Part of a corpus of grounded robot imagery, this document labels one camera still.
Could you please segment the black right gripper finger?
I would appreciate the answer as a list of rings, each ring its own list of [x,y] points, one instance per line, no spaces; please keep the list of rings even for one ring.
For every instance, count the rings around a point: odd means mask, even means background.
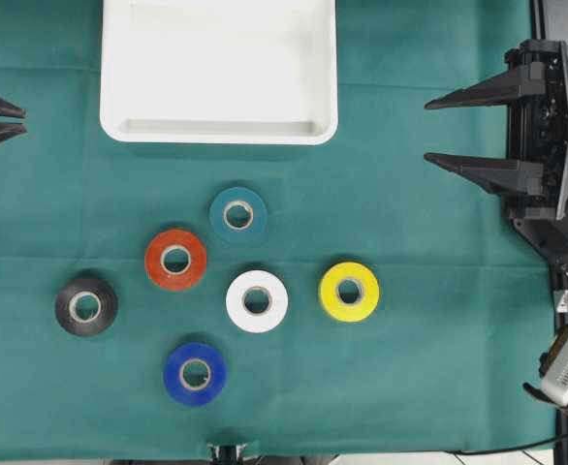
[[[544,194],[544,166],[515,159],[457,156],[428,152],[426,161],[453,172],[495,195]]]
[[[508,105],[521,98],[545,93],[545,65],[526,64],[434,99],[425,104],[425,109]]]

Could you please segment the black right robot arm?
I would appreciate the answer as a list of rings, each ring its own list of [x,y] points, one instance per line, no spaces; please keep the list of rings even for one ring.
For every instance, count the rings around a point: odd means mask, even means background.
[[[501,197],[502,214],[516,231],[568,274],[568,46],[527,40],[505,62],[507,71],[426,108],[507,107],[506,157],[428,152],[425,158]]]

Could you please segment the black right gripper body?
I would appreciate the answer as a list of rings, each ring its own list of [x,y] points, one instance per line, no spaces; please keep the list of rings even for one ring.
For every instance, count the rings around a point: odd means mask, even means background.
[[[559,221],[568,212],[568,46],[563,41],[527,40],[505,55],[510,69],[532,65],[543,92],[509,105],[511,159],[540,164],[533,193],[504,199],[504,214],[514,220]]]

